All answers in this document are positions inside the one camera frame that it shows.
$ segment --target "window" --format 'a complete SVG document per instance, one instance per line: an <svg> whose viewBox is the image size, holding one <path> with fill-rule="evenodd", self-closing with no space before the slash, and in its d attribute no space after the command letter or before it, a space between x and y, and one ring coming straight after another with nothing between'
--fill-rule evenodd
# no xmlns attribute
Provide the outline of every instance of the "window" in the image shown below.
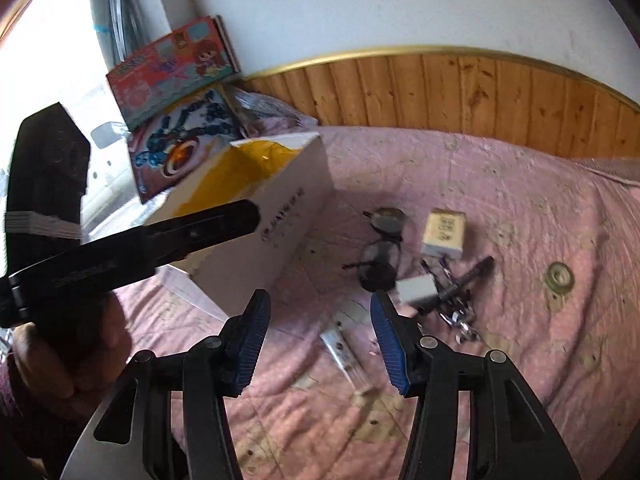
<svg viewBox="0 0 640 480"><path fill-rule="evenodd" d="M106 72L89 0L33 0L0 48L0 169L9 169L22 120L60 101L91 142L85 232L127 203L140 205L125 139L98 149L90 136L103 123L122 122Z"/></svg>

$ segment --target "bed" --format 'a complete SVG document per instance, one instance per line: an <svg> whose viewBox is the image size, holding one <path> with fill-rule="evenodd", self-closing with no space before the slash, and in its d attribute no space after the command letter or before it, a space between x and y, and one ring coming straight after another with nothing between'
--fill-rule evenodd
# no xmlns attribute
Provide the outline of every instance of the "bed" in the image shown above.
<svg viewBox="0 0 640 480"><path fill-rule="evenodd" d="M254 381L226 402L246 478L395 479L414 403L389 384L371 341L369 295L342 264L374 233L361 215L399 206L412 220L401 273L418 273L433 207L463 210L470 236L460 272L486 254L476 288L485 344L509 353L550 413L585 480L634 478L640 420L640 108L560 67L504 53L405 47L280 67L241 83L320 121L336 193L274 284L273 315ZM568 158L609 159L583 161ZM542 273L567 263L565 300ZM134 351L183 351L222 325L159 278L118 291ZM355 396L319 339L339 320L374 391ZM454 478L468 441L461 404ZM180 412L180 398L173 409ZM180 417L174 417L180 439Z"/></svg>

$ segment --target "electronic component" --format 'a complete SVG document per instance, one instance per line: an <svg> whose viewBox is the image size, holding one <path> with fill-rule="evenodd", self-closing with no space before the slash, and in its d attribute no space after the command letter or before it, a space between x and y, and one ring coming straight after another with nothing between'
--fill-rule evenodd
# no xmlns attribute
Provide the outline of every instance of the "electronic component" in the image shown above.
<svg viewBox="0 0 640 480"><path fill-rule="evenodd" d="M466 215L459 211L433 209L427 219L422 237L422 254L448 256L457 260L462 256Z"/></svg>
<svg viewBox="0 0 640 480"><path fill-rule="evenodd" d="M433 276L425 274L396 282L396 291L402 303L415 305L438 295Z"/></svg>
<svg viewBox="0 0 640 480"><path fill-rule="evenodd" d="M320 339L322 339L334 361L353 386L356 394L361 395L368 392L371 389L371 383L369 383L367 375L356 356L342 338L338 327L334 324L329 324L327 329L321 333Z"/></svg>

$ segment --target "wooden headboard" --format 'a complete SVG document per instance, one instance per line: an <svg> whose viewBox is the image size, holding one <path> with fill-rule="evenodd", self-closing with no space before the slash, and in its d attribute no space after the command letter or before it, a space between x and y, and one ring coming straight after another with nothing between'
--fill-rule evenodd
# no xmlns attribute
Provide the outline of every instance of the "wooden headboard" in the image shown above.
<svg viewBox="0 0 640 480"><path fill-rule="evenodd" d="M567 158L640 156L638 104L580 73L505 52L343 52L256 73L242 86L322 125L462 132Z"/></svg>

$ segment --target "human hand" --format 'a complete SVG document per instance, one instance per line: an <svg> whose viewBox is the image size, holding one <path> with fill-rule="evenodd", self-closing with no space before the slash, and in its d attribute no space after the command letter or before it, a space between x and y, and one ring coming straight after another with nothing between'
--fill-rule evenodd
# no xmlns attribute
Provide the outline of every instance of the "human hand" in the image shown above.
<svg viewBox="0 0 640 480"><path fill-rule="evenodd" d="M104 309L100 336L95 351L69 370L33 323L15 328L15 363L33 398L62 418L91 417L131 352L131 337L115 294L110 294Z"/></svg>

